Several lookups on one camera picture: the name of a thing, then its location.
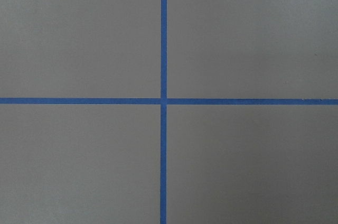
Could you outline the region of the blue tape line lengthwise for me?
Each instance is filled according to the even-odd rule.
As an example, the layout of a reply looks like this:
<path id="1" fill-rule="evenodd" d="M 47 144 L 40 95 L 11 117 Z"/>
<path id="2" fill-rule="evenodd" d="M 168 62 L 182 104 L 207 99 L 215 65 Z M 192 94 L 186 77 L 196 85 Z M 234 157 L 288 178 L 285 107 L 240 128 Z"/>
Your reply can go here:
<path id="1" fill-rule="evenodd" d="M 161 0 L 160 223 L 167 223 L 167 0 Z"/>

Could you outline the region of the blue tape line crosswise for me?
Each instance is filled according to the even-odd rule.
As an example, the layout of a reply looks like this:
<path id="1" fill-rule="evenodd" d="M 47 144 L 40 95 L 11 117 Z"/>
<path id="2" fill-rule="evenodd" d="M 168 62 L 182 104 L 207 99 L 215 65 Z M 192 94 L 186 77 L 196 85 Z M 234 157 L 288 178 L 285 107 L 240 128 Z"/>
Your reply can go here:
<path id="1" fill-rule="evenodd" d="M 1 98 L 1 104 L 62 105 L 337 105 L 337 99 Z"/>

